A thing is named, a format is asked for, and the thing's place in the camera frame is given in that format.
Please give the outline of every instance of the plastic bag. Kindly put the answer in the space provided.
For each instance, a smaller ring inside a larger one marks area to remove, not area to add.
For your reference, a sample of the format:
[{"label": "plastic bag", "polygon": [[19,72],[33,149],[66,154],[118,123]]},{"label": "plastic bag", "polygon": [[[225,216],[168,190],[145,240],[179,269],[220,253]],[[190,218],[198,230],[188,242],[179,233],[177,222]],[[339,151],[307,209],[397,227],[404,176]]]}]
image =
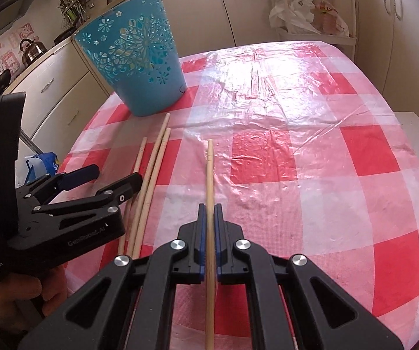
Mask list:
[{"label": "plastic bag", "polygon": [[45,174],[55,175],[58,171],[59,162],[57,155],[54,153],[45,153],[26,159],[26,165],[28,166],[28,175],[24,184],[34,181]]},{"label": "plastic bag", "polygon": [[290,34],[320,34],[312,26],[315,8],[313,0],[287,0],[289,9],[285,9],[283,0],[275,0],[275,6],[269,14],[271,27],[287,28]]},{"label": "plastic bag", "polygon": [[349,37],[349,27],[328,0],[275,0],[269,15],[271,27],[290,34],[328,34]]}]

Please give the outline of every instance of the drawer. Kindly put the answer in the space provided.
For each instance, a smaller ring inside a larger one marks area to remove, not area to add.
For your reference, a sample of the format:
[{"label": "drawer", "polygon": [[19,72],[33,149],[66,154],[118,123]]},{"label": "drawer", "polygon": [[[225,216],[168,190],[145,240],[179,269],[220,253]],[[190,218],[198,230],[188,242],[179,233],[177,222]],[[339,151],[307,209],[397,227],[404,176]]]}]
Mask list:
[{"label": "drawer", "polygon": [[16,86],[26,92],[21,127],[32,137],[52,108],[88,72],[72,43],[67,44],[37,66]]},{"label": "drawer", "polygon": [[33,136],[44,152],[54,152],[62,163],[107,95],[88,72],[48,115]]}]

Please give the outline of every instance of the table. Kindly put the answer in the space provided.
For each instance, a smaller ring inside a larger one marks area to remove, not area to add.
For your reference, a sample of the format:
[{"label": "table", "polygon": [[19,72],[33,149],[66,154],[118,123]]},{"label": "table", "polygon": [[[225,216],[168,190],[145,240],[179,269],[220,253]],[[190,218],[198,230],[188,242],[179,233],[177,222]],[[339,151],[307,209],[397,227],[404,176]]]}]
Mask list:
[{"label": "table", "polygon": [[[362,72],[322,42],[269,43],[181,59],[188,90],[172,128],[141,255],[173,240],[205,202],[205,141],[214,140],[215,201],[226,220],[273,255],[309,256],[410,349],[419,339],[419,161],[393,112]],[[132,117],[112,94],[61,171],[95,163],[93,195],[141,172],[164,112]],[[66,265],[73,292],[117,253],[111,242]],[[204,348],[204,286],[179,286],[175,349]],[[218,286],[217,349],[250,349],[242,286]]]}]

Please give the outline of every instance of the drawer handle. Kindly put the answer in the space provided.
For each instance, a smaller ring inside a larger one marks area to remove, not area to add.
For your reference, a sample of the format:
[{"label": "drawer handle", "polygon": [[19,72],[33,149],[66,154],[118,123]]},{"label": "drawer handle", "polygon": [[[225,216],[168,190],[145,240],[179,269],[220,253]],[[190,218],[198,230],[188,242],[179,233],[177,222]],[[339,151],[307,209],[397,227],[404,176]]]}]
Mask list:
[{"label": "drawer handle", "polygon": [[49,81],[44,88],[41,89],[41,93],[44,93],[45,91],[47,91],[49,89],[49,87],[52,85],[52,83],[54,82],[55,79],[52,79],[51,81]]},{"label": "drawer handle", "polygon": [[396,0],[394,0],[394,13],[399,21],[402,21],[402,17],[404,16],[404,5],[402,4],[401,0],[401,15],[398,14],[398,10],[396,9]]},{"label": "drawer handle", "polygon": [[73,120],[77,117],[79,114],[79,111],[76,111],[76,114],[73,116],[73,118],[70,120],[70,122],[67,124],[67,126],[70,126],[70,124],[73,122]]}]

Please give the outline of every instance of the wooden chopstick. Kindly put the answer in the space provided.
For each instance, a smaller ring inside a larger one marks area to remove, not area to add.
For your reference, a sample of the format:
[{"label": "wooden chopstick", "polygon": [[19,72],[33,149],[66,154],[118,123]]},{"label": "wooden chopstick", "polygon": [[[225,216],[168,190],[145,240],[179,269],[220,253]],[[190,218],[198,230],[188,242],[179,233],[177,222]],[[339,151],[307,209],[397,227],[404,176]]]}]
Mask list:
[{"label": "wooden chopstick", "polygon": [[133,246],[132,258],[137,259],[140,257],[141,245],[143,243],[143,237],[145,236],[146,221],[148,220],[149,208],[151,206],[152,196],[154,194],[154,187],[156,186],[157,176],[161,169],[162,158],[166,152],[167,143],[169,141],[169,136],[171,135],[171,129],[167,128],[162,138],[162,143],[159,148],[159,153],[157,154],[156,163],[152,171],[151,179],[149,180],[149,186],[146,190],[145,201],[141,211],[141,217],[138,224],[138,230],[136,231],[136,240],[135,245]]},{"label": "wooden chopstick", "polygon": [[[148,139],[144,137],[141,141],[140,150],[138,151],[138,155],[136,155],[135,166],[133,167],[133,173],[138,172],[141,166],[141,160],[143,159],[143,153],[145,152],[146,141]],[[128,219],[131,214],[131,206],[133,204],[133,199],[129,199],[125,204],[125,217],[124,217],[124,224],[125,224],[125,234],[120,237],[119,239],[119,248],[117,255],[121,255],[125,253],[125,239],[127,238],[127,234],[129,235],[129,225]]]},{"label": "wooden chopstick", "polygon": [[169,118],[171,117],[170,113],[166,114],[164,121],[162,122],[161,129],[157,135],[156,142],[154,143],[153,150],[151,152],[151,157],[149,159],[148,166],[146,167],[145,177],[143,178],[143,184],[141,185],[141,191],[138,195],[138,203],[136,204],[135,216],[133,217],[133,222],[131,223],[130,236],[128,238],[128,248],[127,255],[129,257],[133,254],[133,247],[136,239],[136,233],[138,231],[138,224],[140,222],[141,211],[143,209],[143,204],[145,203],[146,190],[148,189],[149,179],[151,178],[152,171],[154,168],[154,163],[156,161],[157,152],[161,146],[162,138],[164,136],[164,131],[166,130]]},{"label": "wooden chopstick", "polygon": [[216,297],[216,254],[214,242],[214,148],[208,141],[206,161],[206,350],[214,350],[214,312]]}]

